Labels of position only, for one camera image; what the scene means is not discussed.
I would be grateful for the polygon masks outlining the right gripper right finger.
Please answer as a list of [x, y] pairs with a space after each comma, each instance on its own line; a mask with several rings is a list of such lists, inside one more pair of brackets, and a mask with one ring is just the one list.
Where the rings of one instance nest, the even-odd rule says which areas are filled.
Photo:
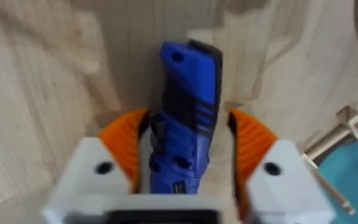
[[336, 214], [295, 144], [231, 109], [233, 181], [242, 223], [331, 223]]

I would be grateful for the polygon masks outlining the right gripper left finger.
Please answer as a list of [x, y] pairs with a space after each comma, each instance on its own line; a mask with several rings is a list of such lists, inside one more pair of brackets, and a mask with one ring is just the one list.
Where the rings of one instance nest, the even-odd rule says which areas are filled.
[[126, 112], [95, 137], [83, 138], [65, 167], [54, 196], [136, 194], [142, 171], [140, 139], [147, 109]]

